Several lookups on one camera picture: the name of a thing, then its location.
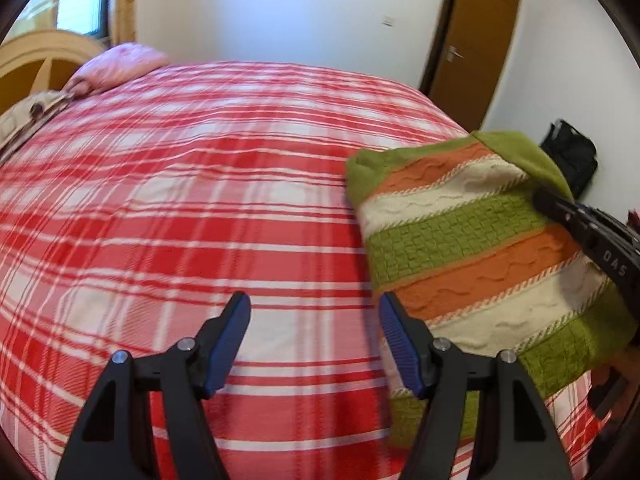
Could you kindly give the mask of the green orange cream striped sweater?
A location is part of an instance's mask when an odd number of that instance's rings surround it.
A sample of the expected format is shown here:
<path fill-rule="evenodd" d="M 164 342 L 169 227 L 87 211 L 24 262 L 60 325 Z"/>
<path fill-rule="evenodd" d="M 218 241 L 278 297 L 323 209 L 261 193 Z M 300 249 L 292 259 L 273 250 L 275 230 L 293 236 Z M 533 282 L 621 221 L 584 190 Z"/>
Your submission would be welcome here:
<path fill-rule="evenodd" d="M 432 334 L 461 350 L 513 350 L 547 402 L 568 452 L 601 423 L 591 371 L 637 323 L 614 283 L 570 232 L 533 205 L 538 188 L 570 196 L 552 159 L 519 132 L 384 152 L 345 168 L 374 299 L 392 292 Z"/>

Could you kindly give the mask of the black folded stroller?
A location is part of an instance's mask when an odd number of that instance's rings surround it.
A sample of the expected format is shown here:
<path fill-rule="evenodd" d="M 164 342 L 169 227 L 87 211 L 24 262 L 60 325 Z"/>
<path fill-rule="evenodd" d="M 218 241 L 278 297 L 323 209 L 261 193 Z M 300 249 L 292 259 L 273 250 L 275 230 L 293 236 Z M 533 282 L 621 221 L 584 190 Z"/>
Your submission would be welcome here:
<path fill-rule="evenodd" d="M 593 142 L 564 119 L 557 119 L 540 147 L 561 170 L 575 200 L 580 200 L 598 169 Z"/>

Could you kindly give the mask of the red white plaid bedspread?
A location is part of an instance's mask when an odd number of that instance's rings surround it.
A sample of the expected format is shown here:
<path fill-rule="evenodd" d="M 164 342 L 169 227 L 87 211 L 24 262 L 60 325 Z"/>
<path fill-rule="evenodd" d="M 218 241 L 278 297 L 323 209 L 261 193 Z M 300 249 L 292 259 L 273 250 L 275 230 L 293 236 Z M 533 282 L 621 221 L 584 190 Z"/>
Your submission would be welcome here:
<path fill-rule="evenodd" d="M 55 476 L 111 354 L 163 351 L 250 295 L 206 404 L 235 479 L 393 479 L 360 150 L 463 130 L 419 92 L 295 64 L 161 68 L 72 104 L 1 170 L 1 428 Z"/>

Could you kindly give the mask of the brown wooden door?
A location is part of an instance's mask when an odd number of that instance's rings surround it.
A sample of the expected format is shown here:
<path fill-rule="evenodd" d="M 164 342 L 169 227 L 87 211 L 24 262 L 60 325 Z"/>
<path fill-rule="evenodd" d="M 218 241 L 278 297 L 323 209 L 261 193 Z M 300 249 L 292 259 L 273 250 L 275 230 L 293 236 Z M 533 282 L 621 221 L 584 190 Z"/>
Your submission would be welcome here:
<path fill-rule="evenodd" d="M 442 0 L 420 91 L 465 130 L 480 128 L 498 87 L 520 0 Z M 463 60 L 446 60 L 454 46 Z"/>

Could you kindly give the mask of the cream patterned pillow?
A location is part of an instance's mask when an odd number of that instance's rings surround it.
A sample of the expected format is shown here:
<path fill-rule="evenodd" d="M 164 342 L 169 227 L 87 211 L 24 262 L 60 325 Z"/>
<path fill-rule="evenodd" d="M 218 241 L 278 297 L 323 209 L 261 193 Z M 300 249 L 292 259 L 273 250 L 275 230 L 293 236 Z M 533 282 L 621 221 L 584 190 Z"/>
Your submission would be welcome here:
<path fill-rule="evenodd" d="M 50 119 L 73 102 L 64 91 L 47 90 L 22 99 L 1 115 L 1 165 L 4 165 Z"/>

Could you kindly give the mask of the pink pillow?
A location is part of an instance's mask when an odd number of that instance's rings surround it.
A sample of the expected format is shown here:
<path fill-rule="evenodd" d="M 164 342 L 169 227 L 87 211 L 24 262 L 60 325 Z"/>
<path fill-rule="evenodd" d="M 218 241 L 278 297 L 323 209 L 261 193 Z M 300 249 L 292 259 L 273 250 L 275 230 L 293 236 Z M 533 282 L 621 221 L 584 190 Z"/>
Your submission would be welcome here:
<path fill-rule="evenodd" d="M 126 42 L 82 64 L 63 90 L 73 96 L 92 96 L 138 79 L 169 64 L 169 56 L 144 44 Z"/>

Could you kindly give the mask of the beige wooden headboard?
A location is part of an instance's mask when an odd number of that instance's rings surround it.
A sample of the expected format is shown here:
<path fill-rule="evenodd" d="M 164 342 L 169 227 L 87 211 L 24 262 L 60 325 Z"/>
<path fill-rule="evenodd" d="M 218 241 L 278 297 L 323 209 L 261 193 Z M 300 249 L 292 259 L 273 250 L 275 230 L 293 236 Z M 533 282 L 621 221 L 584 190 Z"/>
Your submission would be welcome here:
<path fill-rule="evenodd" d="M 0 112 L 31 94 L 62 90 L 80 66 L 105 51 L 96 40 L 43 29 L 10 39 L 1 46 Z"/>

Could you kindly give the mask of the yellow curtain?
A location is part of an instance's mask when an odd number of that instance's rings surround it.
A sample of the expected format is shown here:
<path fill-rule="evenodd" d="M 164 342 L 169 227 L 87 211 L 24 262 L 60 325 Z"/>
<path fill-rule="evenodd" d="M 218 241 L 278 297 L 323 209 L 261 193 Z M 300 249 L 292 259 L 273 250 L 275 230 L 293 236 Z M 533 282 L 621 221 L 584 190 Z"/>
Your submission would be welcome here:
<path fill-rule="evenodd" d="M 107 0 L 107 25 L 110 46 L 137 40 L 137 0 Z"/>

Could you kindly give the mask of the window with dark frame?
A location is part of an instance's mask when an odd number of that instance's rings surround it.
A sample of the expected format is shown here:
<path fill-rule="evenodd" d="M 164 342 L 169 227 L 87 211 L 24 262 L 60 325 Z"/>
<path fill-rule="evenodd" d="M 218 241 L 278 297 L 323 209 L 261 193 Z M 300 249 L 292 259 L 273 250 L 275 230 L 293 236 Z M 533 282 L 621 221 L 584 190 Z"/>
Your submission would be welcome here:
<path fill-rule="evenodd" d="M 108 36 L 108 0 L 29 0 L 6 40 L 41 29 L 61 29 L 103 40 Z"/>

